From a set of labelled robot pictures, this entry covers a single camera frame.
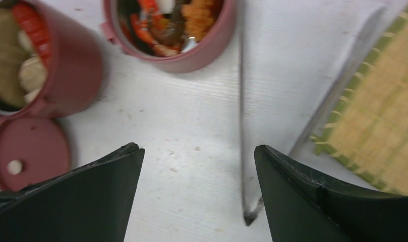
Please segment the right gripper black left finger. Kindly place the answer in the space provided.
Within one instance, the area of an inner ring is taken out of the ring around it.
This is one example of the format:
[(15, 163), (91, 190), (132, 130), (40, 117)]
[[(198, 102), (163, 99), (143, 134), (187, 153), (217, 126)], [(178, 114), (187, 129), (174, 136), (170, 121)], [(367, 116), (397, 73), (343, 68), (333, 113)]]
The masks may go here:
[(17, 192), (0, 192), (0, 241), (123, 241), (145, 150), (128, 143)]

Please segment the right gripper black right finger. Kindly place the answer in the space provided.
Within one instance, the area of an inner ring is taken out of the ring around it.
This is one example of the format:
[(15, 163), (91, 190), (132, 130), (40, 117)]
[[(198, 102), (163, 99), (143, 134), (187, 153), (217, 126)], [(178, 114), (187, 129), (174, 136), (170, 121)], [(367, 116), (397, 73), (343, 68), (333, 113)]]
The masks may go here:
[(408, 196), (344, 182), (266, 145), (254, 160), (273, 241), (408, 241)]

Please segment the red round lid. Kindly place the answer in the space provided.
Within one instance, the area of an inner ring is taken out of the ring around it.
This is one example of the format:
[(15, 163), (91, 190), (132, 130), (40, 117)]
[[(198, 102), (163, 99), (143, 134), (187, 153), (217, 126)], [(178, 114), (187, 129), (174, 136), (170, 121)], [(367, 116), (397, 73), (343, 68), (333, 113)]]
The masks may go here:
[(55, 121), (0, 117), (0, 190), (18, 191), (70, 168), (68, 139)]

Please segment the steel tongs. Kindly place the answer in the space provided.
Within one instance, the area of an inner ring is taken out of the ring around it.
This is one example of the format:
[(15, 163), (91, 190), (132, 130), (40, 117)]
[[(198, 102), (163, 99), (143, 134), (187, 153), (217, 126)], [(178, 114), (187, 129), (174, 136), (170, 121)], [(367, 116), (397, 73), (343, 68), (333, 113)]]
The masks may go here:
[[(257, 218), (264, 207), (263, 198), (260, 196), (255, 203), (251, 202), (248, 197), (248, 191), (250, 190), (249, 181), (249, 166), (253, 161), (248, 157), (247, 148), (247, 125), (246, 125), (246, 100), (245, 93), (247, 90), (247, 80), (245, 77), (246, 67), (245, 63), (247, 58), (245, 57), (245, 52), (247, 48), (245, 47), (245, 40), (247, 37), (246, 24), (247, 16), (245, 14), (246, 6), (241, 8), (242, 15), (238, 20), (239, 24), (239, 110), (240, 110), (240, 164), (241, 164), (241, 204), (243, 212), (243, 220), (245, 226), (250, 226)], [(316, 120), (321, 116), (325, 109), (325, 102), (331, 98), (335, 91), (340, 89), (340, 85), (343, 79), (347, 78), (348, 72), (351, 72), (353, 68), (359, 65), (359, 57), (364, 54), (365, 45), (370, 42), (371, 38), (375, 36), (376, 27), (380, 23), (383, 15), (386, 11), (386, 5), (379, 4), (377, 7), (368, 10), (363, 13), (363, 17), (359, 20), (359, 27), (356, 36), (352, 41), (349, 42), (347, 48), (341, 53), (339, 60), (334, 63), (334, 69), (338, 70), (338, 75), (333, 79), (330, 88), (325, 93), (324, 98), (320, 101), (319, 105), (315, 109), (311, 118), (306, 123), (301, 134), (296, 139), (290, 153), (294, 153), (297, 146), (302, 142), (306, 135), (309, 134), (310, 130), (316, 125)]]

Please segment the orange food pieces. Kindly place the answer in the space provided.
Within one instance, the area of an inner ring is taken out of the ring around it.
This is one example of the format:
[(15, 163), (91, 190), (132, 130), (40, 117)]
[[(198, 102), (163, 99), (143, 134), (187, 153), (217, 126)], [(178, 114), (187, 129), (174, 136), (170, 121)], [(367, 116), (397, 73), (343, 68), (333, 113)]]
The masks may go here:
[(121, 30), (133, 47), (172, 57), (200, 42), (214, 26), (223, 1), (118, 1)]

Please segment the red sausage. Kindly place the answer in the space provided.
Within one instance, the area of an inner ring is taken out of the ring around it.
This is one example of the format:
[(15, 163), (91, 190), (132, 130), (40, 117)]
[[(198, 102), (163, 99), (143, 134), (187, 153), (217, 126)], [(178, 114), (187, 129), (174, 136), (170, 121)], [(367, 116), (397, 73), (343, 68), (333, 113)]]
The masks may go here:
[(51, 37), (48, 27), (40, 14), (27, 3), (15, 4), (12, 8), (14, 19), (20, 28), (30, 38), (32, 45), (42, 59), (44, 65), (48, 68), (51, 60)]

